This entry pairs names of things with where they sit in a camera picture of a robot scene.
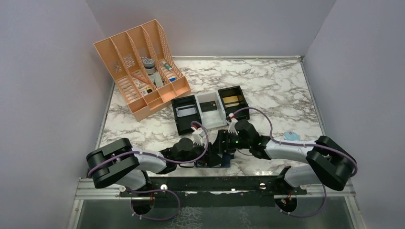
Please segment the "blue leather card holder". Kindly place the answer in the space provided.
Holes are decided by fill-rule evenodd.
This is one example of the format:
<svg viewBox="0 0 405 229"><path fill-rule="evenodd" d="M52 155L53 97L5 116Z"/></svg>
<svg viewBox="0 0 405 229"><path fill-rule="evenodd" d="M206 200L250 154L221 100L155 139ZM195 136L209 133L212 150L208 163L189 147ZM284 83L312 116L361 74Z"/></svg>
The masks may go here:
<svg viewBox="0 0 405 229"><path fill-rule="evenodd" d="M234 154L210 154L198 160L195 166L201 168L228 168L231 166L232 159L234 159Z"/></svg>

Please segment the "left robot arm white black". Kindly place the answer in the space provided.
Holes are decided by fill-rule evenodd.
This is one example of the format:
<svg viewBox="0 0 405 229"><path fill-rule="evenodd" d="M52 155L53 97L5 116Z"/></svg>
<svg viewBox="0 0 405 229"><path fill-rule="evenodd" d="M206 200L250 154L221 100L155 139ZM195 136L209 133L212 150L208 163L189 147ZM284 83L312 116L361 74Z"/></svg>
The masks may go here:
<svg viewBox="0 0 405 229"><path fill-rule="evenodd" d="M95 188L120 184L134 190L150 185L147 172L168 174L182 164L195 167L217 167L223 157L209 143L203 146L188 138L181 138L172 147L158 152L144 152L133 148L129 139L122 138L86 156L88 177Z"/></svg>

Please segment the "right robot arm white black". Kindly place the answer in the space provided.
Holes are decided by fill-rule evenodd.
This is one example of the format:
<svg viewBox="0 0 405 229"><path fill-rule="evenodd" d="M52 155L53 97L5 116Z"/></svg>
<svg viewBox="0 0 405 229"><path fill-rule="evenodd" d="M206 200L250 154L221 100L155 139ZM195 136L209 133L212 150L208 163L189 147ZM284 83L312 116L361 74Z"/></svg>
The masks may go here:
<svg viewBox="0 0 405 229"><path fill-rule="evenodd" d="M218 153L247 149L258 159L303 163L286 166L277 176L273 187L285 192L313 184L341 191L357 170L355 159L327 136L313 142L280 141L260 135L247 120L234 122L230 130L219 130L213 147Z"/></svg>

